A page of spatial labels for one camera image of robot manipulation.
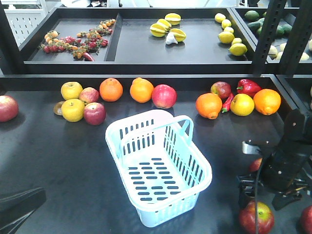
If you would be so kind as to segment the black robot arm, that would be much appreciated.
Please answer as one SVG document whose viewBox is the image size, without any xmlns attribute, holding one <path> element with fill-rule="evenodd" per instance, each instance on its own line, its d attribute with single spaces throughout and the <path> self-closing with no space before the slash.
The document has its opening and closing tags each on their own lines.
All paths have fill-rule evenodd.
<svg viewBox="0 0 312 234">
<path fill-rule="evenodd" d="M 257 196 L 258 186 L 263 186 L 275 196 L 272 205 L 280 210 L 299 201 L 302 192 L 312 190 L 310 178 L 300 178 L 306 163 L 312 162 L 312 115 L 292 110 L 284 120 L 284 133 L 275 146 L 252 140 L 242 142 L 242 152 L 260 155 L 262 161 L 255 172 L 238 176 L 238 204 L 244 209 Z"/>
</svg>

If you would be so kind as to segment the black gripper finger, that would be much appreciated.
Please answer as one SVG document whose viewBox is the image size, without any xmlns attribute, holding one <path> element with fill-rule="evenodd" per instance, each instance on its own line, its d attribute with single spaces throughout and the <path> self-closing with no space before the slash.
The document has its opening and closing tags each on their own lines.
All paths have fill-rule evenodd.
<svg viewBox="0 0 312 234">
<path fill-rule="evenodd" d="M 0 195 L 0 232 L 14 234 L 46 201 L 42 187 Z"/>
</svg>

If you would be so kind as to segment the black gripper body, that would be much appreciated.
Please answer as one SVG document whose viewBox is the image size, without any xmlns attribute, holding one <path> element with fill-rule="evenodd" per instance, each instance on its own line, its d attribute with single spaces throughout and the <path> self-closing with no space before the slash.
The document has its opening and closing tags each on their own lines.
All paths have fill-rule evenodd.
<svg viewBox="0 0 312 234">
<path fill-rule="evenodd" d="M 264 147 L 259 170 L 239 175 L 238 204 L 244 209 L 257 197 L 258 186 L 274 194 L 272 206 L 281 210 L 302 198 L 301 191 L 310 191 L 312 182 L 301 178 L 304 165 L 312 156 L 311 146 Z"/>
</svg>

